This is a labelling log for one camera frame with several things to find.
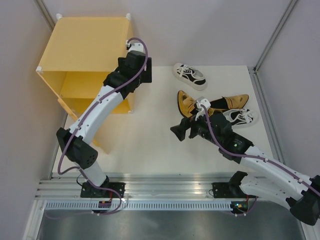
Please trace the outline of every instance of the ventilation grille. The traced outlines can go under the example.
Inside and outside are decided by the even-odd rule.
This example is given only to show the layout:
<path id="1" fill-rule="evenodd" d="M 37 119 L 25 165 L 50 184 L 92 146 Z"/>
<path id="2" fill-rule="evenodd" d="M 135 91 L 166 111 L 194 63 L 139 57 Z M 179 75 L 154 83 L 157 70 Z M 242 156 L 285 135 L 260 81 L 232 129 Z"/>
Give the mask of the ventilation grille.
<path id="1" fill-rule="evenodd" d="M 115 209 L 119 200 L 113 200 L 110 209 Z M 99 201 L 92 200 L 51 200 L 46 204 L 46 210 L 104 210 L 109 207 L 99 207 Z M 122 203 L 122 210 L 148 211 L 231 211 L 230 201 L 134 201 Z"/>

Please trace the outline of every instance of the shoe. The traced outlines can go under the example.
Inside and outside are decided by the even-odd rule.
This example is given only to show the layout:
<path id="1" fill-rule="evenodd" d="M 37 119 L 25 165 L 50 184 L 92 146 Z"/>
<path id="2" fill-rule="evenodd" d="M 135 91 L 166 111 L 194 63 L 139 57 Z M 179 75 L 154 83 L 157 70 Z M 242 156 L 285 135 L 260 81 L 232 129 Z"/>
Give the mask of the shoe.
<path id="1" fill-rule="evenodd" d="M 225 112 L 230 108 L 241 109 L 245 106 L 249 99 L 249 95 L 242 94 L 237 96 L 223 97 L 218 100 L 211 101 L 211 107 L 208 109 L 208 114 L 211 116 L 214 112 Z M 184 91 L 178 91 L 178 108 L 182 116 L 190 118 L 195 115 L 198 111 L 195 108 L 195 102 L 192 97 L 186 94 Z"/>
<path id="2" fill-rule="evenodd" d="M 242 109 L 249 100 L 248 94 L 237 96 L 226 96 L 220 99 L 211 101 L 211 108 L 218 112 L 225 112 L 230 109 Z"/>
<path id="3" fill-rule="evenodd" d="M 231 109 L 223 113 L 232 128 L 249 127 L 258 121 L 258 113 L 246 108 Z"/>
<path id="4" fill-rule="evenodd" d="M 178 109 L 183 117 L 190 118 L 191 116 L 197 114 L 197 109 L 195 108 L 196 100 L 186 94 L 184 91 L 178 91 Z M 211 116 L 214 114 L 214 109 L 209 108 L 208 114 Z"/>
<path id="5" fill-rule="evenodd" d="M 204 90 L 208 85 L 205 76 L 192 66 L 178 62 L 173 65 L 172 72 L 177 79 L 190 85 L 196 90 Z"/>

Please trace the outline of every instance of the yellow box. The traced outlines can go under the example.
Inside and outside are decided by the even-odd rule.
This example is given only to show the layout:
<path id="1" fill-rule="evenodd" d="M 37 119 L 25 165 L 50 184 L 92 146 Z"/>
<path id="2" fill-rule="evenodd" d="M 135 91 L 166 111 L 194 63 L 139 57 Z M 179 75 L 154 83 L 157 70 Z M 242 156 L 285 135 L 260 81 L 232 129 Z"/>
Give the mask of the yellow box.
<path id="1" fill-rule="evenodd" d="M 125 57 L 126 40 L 133 36 L 126 17 L 63 17 L 58 20 L 37 73 L 76 120 L 97 96 L 107 75 Z M 134 94 L 112 113 L 133 110 Z"/>

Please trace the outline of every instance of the shoe lace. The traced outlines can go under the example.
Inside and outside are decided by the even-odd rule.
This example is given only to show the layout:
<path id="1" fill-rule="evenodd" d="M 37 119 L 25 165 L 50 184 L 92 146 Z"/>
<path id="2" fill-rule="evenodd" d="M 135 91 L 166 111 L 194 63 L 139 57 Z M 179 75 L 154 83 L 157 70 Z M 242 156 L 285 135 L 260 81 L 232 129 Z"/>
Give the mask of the shoe lace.
<path id="1" fill-rule="evenodd" d="M 178 67 L 176 70 L 180 72 L 179 76 L 181 78 L 182 75 L 184 74 L 185 70 L 189 70 L 189 69 L 190 69 L 189 66 L 183 65 L 183 66 Z"/>
<path id="2" fill-rule="evenodd" d="M 247 124 L 253 121 L 254 117 L 249 109 L 242 108 L 239 112 L 240 115 L 238 117 L 244 119 Z"/>

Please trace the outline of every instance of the white table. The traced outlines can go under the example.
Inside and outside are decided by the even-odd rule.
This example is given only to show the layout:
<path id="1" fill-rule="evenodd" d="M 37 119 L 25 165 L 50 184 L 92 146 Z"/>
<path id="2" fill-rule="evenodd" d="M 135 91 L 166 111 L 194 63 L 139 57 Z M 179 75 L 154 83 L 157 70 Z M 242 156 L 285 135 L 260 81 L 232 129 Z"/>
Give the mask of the white table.
<path id="1" fill-rule="evenodd" d="M 248 94 L 246 108 L 260 110 L 246 66 L 199 66 L 208 81 L 208 87 L 197 91 L 177 80 L 172 67 L 152 68 L 152 83 L 142 84 L 136 90 L 135 108 L 132 114 L 112 114 L 105 120 L 96 137 L 108 149 L 106 154 L 98 150 L 98 163 L 106 173 L 121 174 L 216 174 L 230 175 L 236 171 L 251 171 L 218 152 L 212 143 L 197 136 L 188 135 L 180 142 L 170 131 L 182 119 L 177 105 L 177 93 L 185 91 L 193 98 L 204 96 L 210 101 L 239 94 Z M 73 123 L 68 117 L 65 128 Z M 262 118 L 250 127 L 236 129 L 266 154 L 272 156 Z M 53 172 L 57 172 L 59 150 Z M 73 166 L 64 158 L 62 169 Z"/>

